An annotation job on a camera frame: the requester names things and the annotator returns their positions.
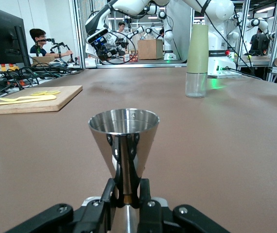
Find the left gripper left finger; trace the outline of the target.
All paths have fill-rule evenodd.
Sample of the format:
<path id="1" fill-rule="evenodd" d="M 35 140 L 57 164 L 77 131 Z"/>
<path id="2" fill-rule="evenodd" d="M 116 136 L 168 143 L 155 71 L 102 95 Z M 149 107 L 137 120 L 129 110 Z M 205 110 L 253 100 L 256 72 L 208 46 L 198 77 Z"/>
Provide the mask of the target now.
<path id="1" fill-rule="evenodd" d="M 56 204 L 9 229 L 8 233 L 105 233 L 111 222 L 111 194 L 115 188 L 108 179 L 100 197 L 89 197 L 74 210 L 65 203 Z"/>

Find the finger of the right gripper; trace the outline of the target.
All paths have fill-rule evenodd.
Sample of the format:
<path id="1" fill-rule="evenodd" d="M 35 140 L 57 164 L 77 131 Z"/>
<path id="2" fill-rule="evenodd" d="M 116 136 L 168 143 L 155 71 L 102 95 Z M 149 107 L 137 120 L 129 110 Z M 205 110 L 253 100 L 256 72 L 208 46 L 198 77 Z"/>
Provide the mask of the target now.
<path id="1" fill-rule="evenodd" d="M 108 58 L 110 58 L 109 50 L 106 47 L 98 49 L 97 55 L 101 61 L 106 61 Z"/>
<path id="2" fill-rule="evenodd" d="M 119 52 L 121 52 L 121 51 L 125 52 L 127 45 L 128 45 L 128 42 L 124 38 L 119 38 L 116 41 L 116 46 L 117 46 L 117 49 L 119 50 Z"/>

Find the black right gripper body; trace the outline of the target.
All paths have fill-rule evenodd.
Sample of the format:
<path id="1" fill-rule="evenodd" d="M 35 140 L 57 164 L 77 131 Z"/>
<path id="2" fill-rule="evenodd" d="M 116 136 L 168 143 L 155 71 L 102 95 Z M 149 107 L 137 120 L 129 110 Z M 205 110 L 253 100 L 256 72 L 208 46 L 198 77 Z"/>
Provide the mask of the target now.
<path id="1" fill-rule="evenodd" d="M 115 45 L 107 42 L 105 38 L 100 38 L 96 40 L 93 45 L 96 51 L 96 55 L 101 61 L 106 61 L 112 56 L 117 55 L 117 53 L 119 52 L 118 48 Z"/>

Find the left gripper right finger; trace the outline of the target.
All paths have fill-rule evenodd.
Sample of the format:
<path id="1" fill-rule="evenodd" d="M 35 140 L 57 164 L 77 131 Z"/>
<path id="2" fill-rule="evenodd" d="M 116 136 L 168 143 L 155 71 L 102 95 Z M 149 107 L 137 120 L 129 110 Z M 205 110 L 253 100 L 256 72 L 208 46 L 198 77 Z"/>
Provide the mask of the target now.
<path id="1" fill-rule="evenodd" d="M 152 198 L 148 179 L 140 181 L 141 233 L 227 233 L 228 230 L 196 208 L 182 204 L 172 210 L 166 199 Z"/>

